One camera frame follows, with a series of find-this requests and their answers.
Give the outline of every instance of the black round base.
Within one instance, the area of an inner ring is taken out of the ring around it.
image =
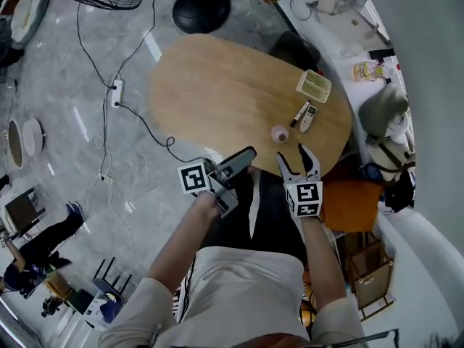
[[[177,0],[173,19],[183,32],[209,33],[218,29],[230,12],[230,0]]]

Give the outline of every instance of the oval table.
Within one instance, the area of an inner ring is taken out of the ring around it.
[[[176,138],[193,141],[228,157],[253,146],[253,165],[280,175],[281,152],[294,171],[304,172],[297,144],[319,159],[325,175],[338,161],[350,135],[348,101],[332,86],[306,133],[289,124],[306,102],[296,92],[303,71],[266,53],[214,36],[178,39],[162,54],[150,78],[149,105],[154,119]],[[289,140],[270,138],[274,125],[290,131]]]

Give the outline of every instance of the gray tile floor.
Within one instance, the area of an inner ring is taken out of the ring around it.
[[[175,0],[157,0],[153,36],[161,50],[182,36],[171,12]],[[287,30],[274,9],[261,0],[231,0],[232,12],[222,28],[213,33],[260,51],[268,51]],[[80,27],[83,43],[104,79],[136,48],[152,23],[152,0],[130,12],[108,12],[82,6]],[[22,124],[36,117],[46,133],[40,156],[22,169],[14,169],[7,155],[1,159],[15,186],[35,186],[46,214],[40,228],[65,218],[65,202],[79,201],[87,212],[81,228],[61,249],[73,264],[64,274],[76,288],[91,289],[90,280],[103,258],[116,257],[109,275],[133,274],[133,288],[178,224],[192,198],[182,194],[177,166],[162,147],[155,144],[142,123],[124,109],[108,109],[107,159],[113,184],[97,181],[103,149],[102,101],[105,88],[78,43],[77,3],[51,0],[46,16],[26,54],[10,74],[19,78],[12,99],[3,89],[0,98],[0,128],[9,118]],[[122,71],[124,102],[140,112],[156,136],[166,135],[152,122],[146,107],[149,72],[156,62],[144,44]],[[78,118],[86,129],[80,127]],[[180,157],[204,155],[203,146],[178,141],[173,147]]]

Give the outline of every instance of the person walking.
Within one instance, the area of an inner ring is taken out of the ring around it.
[[[101,335],[100,348],[296,348],[364,337],[319,219],[302,218],[303,242],[282,179],[261,172],[260,206],[250,236],[253,182],[246,173],[235,178],[240,180],[234,183],[239,206],[221,219],[216,197],[198,195]],[[312,339],[298,319],[306,264],[318,308]],[[186,309],[178,322],[173,294],[184,277]]]
[[[80,205],[75,202],[66,204],[67,217],[60,223],[51,225],[19,249],[8,239],[8,233],[0,234],[6,239],[7,248],[14,259],[0,277],[0,293],[4,291],[20,291],[28,295],[36,284],[41,282],[45,269],[50,262],[63,260],[53,250],[63,241],[70,238],[84,223],[84,215]]]

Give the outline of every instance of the black cable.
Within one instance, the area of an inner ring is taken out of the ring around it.
[[[100,166],[100,173],[101,174],[103,174],[103,165],[104,165],[105,159],[107,158],[107,99],[108,99],[109,91],[111,89],[112,89],[112,87],[108,88],[107,93],[104,96],[103,105],[102,105],[102,109],[103,109],[103,150],[104,150],[104,153],[103,153],[103,160],[101,161],[101,166]]]
[[[124,62],[121,64],[121,67],[119,67],[119,70],[117,71],[117,74],[118,74],[119,76],[121,76],[120,72],[121,72],[121,70],[123,69],[124,65],[125,65],[125,64],[128,62],[128,60],[129,60],[130,58],[132,58],[132,57],[134,56],[134,54],[140,49],[140,47],[141,47],[142,44],[144,43],[146,37],[147,37],[147,36],[149,35],[149,33],[151,33],[151,32],[153,31],[153,29],[154,29],[154,26],[155,26],[155,24],[156,24],[156,18],[157,18],[157,13],[156,13],[155,10],[154,10],[154,3],[155,3],[155,1],[156,1],[156,0],[153,0],[153,1],[152,1],[153,26],[152,26],[152,28],[150,28],[149,31],[145,34],[144,38],[142,38],[142,41],[141,41],[140,44],[136,47],[136,50],[134,50],[133,53],[132,53],[129,57],[127,57],[127,58],[124,60]]]
[[[154,29],[154,26],[156,24],[156,12],[154,10],[154,3],[155,3],[156,0],[153,0],[152,1],[152,10],[153,10],[153,25],[152,27],[150,28],[150,30],[145,34],[145,36],[142,38],[140,44],[136,47],[136,49],[132,52],[132,54],[127,57],[126,59],[124,59],[123,63],[121,63],[121,66],[119,67],[119,70],[117,70],[117,74],[121,77],[121,74],[120,72],[122,71],[122,69],[124,68],[125,64],[129,61],[129,59],[131,59],[135,54],[136,52],[141,48],[142,44],[144,43],[145,41],[145,38],[149,35],[149,33],[151,33]],[[86,48],[84,47],[83,43],[82,43],[82,39],[80,37],[80,25],[79,25],[79,10],[80,10],[80,5],[82,4],[82,0],[79,1],[79,5],[78,5],[78,11],[77,11],[77,14],[76,14],[76,24],[77,24],[77,28],[78,28],[78,39],[79,39],[79,44],[80,44],[80,47],[82,48],[82,50],[84,51],[84,53],[86,53],[87,57],[89,58],[92,66],[94,67],[95,69],[95,72],[96,74],[98,75],[101,83],[107,87],[107,93],[104,97],[104,100],[103,100],[103,105],[102,105],[102,109],[103,109],[103,147],[104,147],[104,155],[103,155],[103,160],[101,161],[101,166],[100,166],[100,172],[103,170],[103,165],[104,165],[104,161],[105,159],[107,158],[107,111],[106,111],[106,108],[107,108],[107,98],[108,98],[108,94],[109,94],[109,91],[111,91],[113,89],[113,87],[111,85],[108,85],[104,82],[103,80],[103,77],[101,75],[101,73],[99,72],[96,64],[95,64],[95,61],[92,59],[91,55],[87,52]]]
[[[128,109],[129,111],[131,111],[135,116],[137,116],[140,120],[142,120],[142,122],[144,123],[145,125],[145,128],[148,130],[150,136],[153,138],[153,140],[155,142],[157,142],[161,147],[164,147],[167,149],[167,151],[171,154],[171,156],[173,156],[176,160],[180,161],[180,162],[184,162],[184,163],[187,163],[187,162],[193,162],[193,161],[197,161],[197,160],[206,160],[205,157],[196,157],[194,159],[180,159],[179,157],[175,156],[173,154],[173,152],[170,150],[170,147],[175,143],[175,138],[173,136],[170,136],[166,139],[166,143],[163,144],[161,143],[152,133],[152,131],[150,130],[149,126],[146,124],[146,121],[144,120],[144,118],[142,116],[140,116],[137,112],[135,112],[133,109],[131,109],[130,107],[127,107],[125,106],[124,104],[121,104],[121,103],[117,103],[117,105],[119,107],[122,107],[122,108],[126,108]]]
[[[180,318],[180,320],[179,320],[179,323],[182,322],[183,316],[186,314],[186,311],[187,311],[187,309],[189,308],[189,304],[190,304],[190,298],[189,298],[189,294],[190,294],[190,284],[191,284],[191,277],[192,277],[192,275],[194,274],[195,260],[196,260],[196,254],[195,254],[195,256],[194,256],[194,260],[193,260],[192,263],[191,263],[191,267],[190,267],[190,276],[188,277],[188,283],[187,283],[187,277],[184,278],[184,287],[185,287],[185,290],[186,290],[186,295],[185,295],[185,297],[183,298],[182,315],[181,315],[181,318]]]
[[[96,74],[98,75],[101,83],[103,85],[105,85],[107,88],[110,88],[110,86],[108,86],[108,84],[106,84],[103,80],[103,77],[102,75],[100,74],[99,72],[99,69],[96,68],[96,65],[95,65],[95,62],[94,60],[92,59],[92,57],[90,56],[90,54],[87,52],[86,48],[84,47],[84,45],[82,44],[82,39],[80,37],[80,26],[79,26],[79,10],[80,10],[80,5],[82,4],[82,0],[79,1],[79,5],[78,5],[78,13],[76,14],[76,24],[78,26],[78,38],[79,38],[79,44],[80,44],[80,47],[82,48],[82,50],[84,50],[84,53],[86,53],[87,57],[90,59],[90,62],[92,63],[92,66],[94,66],[94,70],[96,72]]]
[[[310,341],[312,340],[312,326],[313,325],[314,323],[311,321],[308,327],[306,327],[306,332],[307,332],[307,335],[310,337]]]
[[[311,298],[312,298],[313,294],[314,294],[314,290],[311,291],[310,298],[308,299],[308,301],[310,303],[310,313],[311,313],[311,315],[316,316],[318,314],[318,311],[314,308],[314,305],[312,305],[312,302],[311,302]]]

